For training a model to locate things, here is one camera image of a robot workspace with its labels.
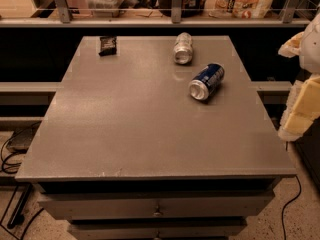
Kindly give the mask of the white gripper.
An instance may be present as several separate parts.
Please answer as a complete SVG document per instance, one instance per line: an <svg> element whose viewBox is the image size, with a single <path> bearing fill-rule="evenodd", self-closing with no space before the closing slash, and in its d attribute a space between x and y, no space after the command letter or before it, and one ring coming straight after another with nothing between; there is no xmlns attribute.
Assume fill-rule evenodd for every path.
<svg viewBox="0 0 320 240"><path fill-rule="evenodd" d="M299 56L300 67L315 74L320 73L320 14L287 40L278 54L292 58ZM296 80L290 89L286 109L280 120L278 136L288 142L296 141L320 117L320 75L312 75L304 82Z"/></svg>

